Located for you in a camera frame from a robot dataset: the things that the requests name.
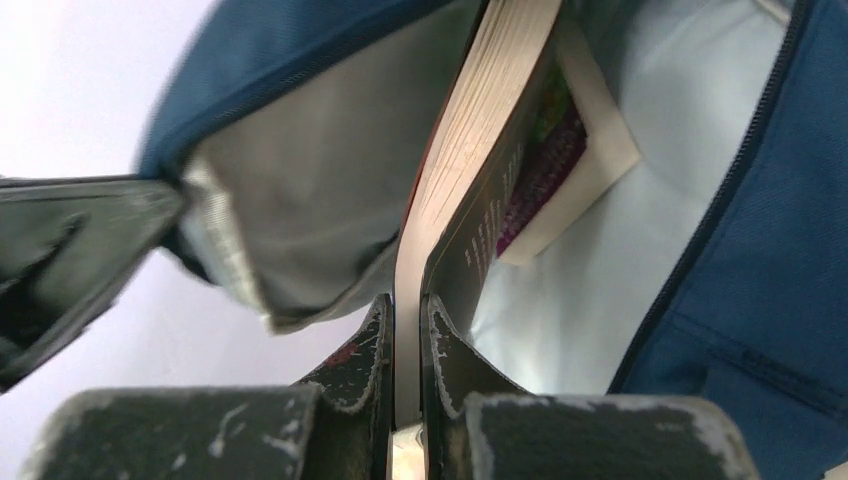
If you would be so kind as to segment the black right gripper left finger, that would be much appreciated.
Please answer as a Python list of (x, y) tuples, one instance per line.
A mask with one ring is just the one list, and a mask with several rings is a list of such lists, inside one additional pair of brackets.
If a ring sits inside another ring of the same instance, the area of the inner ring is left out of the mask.
[(23, 479), (387, 479), (391, 298), (290, 386), (84, 391), (45, 423)]

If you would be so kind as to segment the navy blue student backpack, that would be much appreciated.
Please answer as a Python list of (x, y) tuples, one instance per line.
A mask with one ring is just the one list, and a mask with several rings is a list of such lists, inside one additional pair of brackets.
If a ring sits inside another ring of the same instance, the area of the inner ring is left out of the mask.
[[(394, 312), (486, 2), (221, 2), (141, 150), (188, 201), (165, 247), (276, 334)], [(457, 333), (531, 394), (705, 400), (755, 479), (825, 477), (847, 462), (846, 3), (558, 2), (641, 159), (528, 263), (496, 247)], [(566, 108), (553, 61), (507, 210)]]

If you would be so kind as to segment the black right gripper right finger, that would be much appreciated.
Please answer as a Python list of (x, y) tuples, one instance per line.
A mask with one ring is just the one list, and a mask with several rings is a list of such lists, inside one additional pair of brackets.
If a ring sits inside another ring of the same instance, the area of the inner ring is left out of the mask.
[(421, 304), (426, 474), (431, 479), (755, 479), (716, 405), (680, 396), (531, 394)]

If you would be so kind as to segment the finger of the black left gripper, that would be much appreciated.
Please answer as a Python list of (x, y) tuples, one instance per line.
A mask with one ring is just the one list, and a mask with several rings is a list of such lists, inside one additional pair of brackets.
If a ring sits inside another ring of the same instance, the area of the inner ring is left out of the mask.
[(106, 312), (184, 210), (134, 176), (1, 180), (1, 390)]

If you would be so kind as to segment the green dark cover book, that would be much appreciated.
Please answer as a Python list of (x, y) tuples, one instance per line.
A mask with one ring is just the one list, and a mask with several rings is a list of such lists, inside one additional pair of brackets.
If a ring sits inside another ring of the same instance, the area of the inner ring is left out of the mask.
[(394, 274), (394, 422), (422, 417), (420, 313), (466, 333), (553, 66), (558, 1), (488, 1), (423, 158)]

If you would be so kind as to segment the purple Treehouse book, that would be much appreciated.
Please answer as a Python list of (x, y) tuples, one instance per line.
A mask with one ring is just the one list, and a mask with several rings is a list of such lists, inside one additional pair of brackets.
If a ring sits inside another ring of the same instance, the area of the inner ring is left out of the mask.
[(573, 17), (560, 21), (554, 47), (566, 108), (525, 160), (506, 213), (497, 256), (514, 265), (540, 254), (641, 159)]

